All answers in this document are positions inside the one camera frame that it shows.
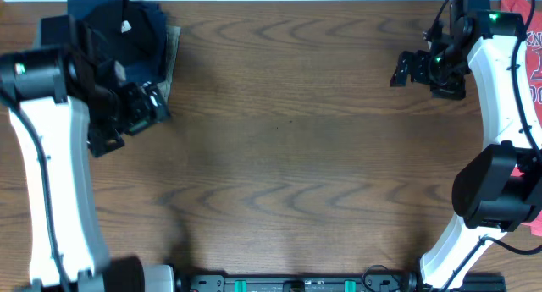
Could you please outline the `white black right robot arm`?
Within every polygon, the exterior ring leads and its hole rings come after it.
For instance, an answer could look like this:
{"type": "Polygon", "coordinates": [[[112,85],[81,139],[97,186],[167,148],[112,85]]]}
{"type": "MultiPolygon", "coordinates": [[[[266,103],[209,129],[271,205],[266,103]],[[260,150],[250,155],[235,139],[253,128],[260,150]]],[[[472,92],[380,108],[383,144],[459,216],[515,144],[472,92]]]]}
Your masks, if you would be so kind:
{"type": "Polygon", "coordinates": [[[438,97],[460,100],[471,75],[482,113],[481,152],[455,177],[452,218],[419,259],[405,291],[461,291],[499,286],[469,276],[492,245],[541,211],[541,126],[525,67],[525,24],[520,14],[454,8],[450,23],[433,24],[428,51],[403,52],[393,87],[423,84],[438,97]]]}

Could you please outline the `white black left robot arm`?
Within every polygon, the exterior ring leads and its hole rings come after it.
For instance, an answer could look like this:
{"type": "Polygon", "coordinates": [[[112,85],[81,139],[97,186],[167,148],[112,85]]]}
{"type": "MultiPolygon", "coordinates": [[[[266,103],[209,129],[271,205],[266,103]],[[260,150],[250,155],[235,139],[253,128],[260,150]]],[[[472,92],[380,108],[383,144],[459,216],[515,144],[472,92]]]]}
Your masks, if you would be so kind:
{"type": "Polygon", "coordinates": [[[114,260],[102,235],[89,160],[167,118],[152,83],[71,46],[1,58],[1,99],[22,151],[30,203],[29,291],[172,291],[174,270],[114,260]]]}

